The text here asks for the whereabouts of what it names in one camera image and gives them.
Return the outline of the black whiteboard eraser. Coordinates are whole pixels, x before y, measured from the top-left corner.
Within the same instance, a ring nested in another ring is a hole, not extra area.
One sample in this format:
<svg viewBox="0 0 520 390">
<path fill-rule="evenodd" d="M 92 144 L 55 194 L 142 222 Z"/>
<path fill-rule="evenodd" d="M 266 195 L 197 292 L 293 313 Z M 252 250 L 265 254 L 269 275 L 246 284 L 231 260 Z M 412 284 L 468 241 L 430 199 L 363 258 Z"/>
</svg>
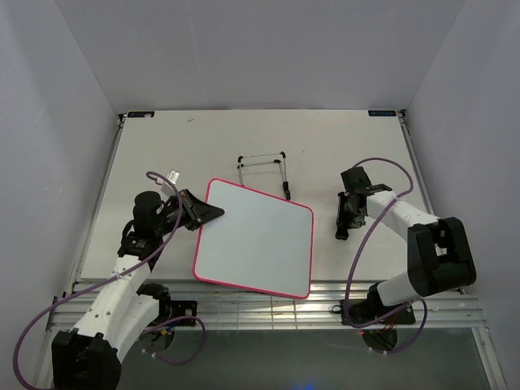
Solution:
<svg viewBox="0 0 520 390">
<path fill-rule="evenodd" d="M 345 210 L 345 205 L 340 202 L 336 215 L 336 233 L 335 238 L 340 241 L 346 241 L 349 238 L 348 229 L 348 212 Z"/>
</svg>

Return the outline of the pink framed whiteboard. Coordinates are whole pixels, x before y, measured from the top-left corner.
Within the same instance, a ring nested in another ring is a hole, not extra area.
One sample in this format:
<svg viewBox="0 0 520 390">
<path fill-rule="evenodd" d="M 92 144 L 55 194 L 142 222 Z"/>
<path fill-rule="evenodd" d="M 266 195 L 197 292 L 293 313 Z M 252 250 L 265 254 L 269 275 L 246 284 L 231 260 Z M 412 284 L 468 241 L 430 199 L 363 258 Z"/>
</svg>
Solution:
<svg viewBox="0 0 520 390">
<path fill-rule="evenodd" d="M 220 178 L 209 182 L 206 202 L 224 214 L 199 230 L 196 280 L 280 297 L 309 296 L 311 208 Z"/>
</svg>

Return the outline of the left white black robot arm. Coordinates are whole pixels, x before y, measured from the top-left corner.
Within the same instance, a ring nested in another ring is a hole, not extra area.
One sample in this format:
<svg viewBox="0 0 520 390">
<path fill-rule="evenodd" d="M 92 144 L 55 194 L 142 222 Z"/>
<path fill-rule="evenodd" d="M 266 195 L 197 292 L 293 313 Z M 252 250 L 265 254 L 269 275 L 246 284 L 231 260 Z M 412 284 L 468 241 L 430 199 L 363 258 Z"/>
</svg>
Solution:
<svg viewBox="0 0 520 390">
<path fill-rule="evenodd" d="M 72 329 L 60 331 L 52 342 L 57 389 L 117 388 L 124 358 L 137 338 L 172 315 L 168 288 L 147 280 L 165 237 L 177 228 L 196 231 L 224 213 L 187 189 L 166 201 L 154 191 L 135 197 L 109 283 Z"/>
</svg>

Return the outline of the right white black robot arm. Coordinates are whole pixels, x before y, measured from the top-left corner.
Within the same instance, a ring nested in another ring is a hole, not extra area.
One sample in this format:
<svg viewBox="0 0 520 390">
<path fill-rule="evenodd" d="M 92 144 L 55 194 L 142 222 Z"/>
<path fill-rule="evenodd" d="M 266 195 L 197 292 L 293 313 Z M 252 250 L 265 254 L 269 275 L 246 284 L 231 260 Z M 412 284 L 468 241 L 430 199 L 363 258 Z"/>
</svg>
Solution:
<svg viewBox="0 0 520 390">
<path fill-rule="evenodd" d="M 470 286 L 477 272 L 463 222 L 440 218 L 402 200 L 386 184 L 372 184 L 363 167 L 341 173 L 335 238 L 345 241 L 366 218 L 383 224 L 406 244 L 406 269 L 373 284 L 362 301 L 341 301 L 343 321 L 354 327 L 385 323 L 401 307 L 437 293 Z"/>
</svg>

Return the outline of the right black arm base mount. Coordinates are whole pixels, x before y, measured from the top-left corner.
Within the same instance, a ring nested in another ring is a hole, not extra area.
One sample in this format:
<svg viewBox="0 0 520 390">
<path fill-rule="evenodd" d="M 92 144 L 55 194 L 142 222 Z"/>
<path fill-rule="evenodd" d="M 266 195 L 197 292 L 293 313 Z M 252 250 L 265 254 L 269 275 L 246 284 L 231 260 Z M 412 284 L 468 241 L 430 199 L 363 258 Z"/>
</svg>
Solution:
<svg viewBox="0 0 520 390">
<path fill-rule="evenodd" d="M 345 300 L 342 299 L 331 308 L 331 312 L 340 316 L 340 321 L 343 325 L 349 325 L 349 319 L 351 319 L 354 323 L 366 323 L 384 316 L 397 307 L 399 307 L 399 305 L 389 307 L 380 306 L 376 309 L 370 309 L 364 301 L 353 300 L 351 301 L 351 306 L 349 307 L 349 316 L 347 317 L 344 311 Z M 408 305 L 405 309 L 396 312 L 392 316 L 386 318 L 384 321 L 380 321 L 380 323 L 394 325 L 413 325 L 416 323 L 414 310 L 410 305 Z"/>
</svg>

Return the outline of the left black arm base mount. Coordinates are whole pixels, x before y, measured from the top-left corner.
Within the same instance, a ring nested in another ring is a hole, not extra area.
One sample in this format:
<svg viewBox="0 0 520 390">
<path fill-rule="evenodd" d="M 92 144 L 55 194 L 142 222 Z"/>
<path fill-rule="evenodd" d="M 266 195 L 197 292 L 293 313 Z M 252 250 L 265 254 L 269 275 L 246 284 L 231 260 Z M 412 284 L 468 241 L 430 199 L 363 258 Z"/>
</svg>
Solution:
<svg viewBox="0 0 520 390">
<path fill-rule="evenodd" d="M 185 317 L 177 322 L 172 322 L 167 325 L 167 328 L 173 327 L 192 327 L 195 326 L 197 321 L 190 319 L 197 315 L 197 301 L 171 301 L 171 316 L 170 319 L 178 317 Z"/>
</svg>

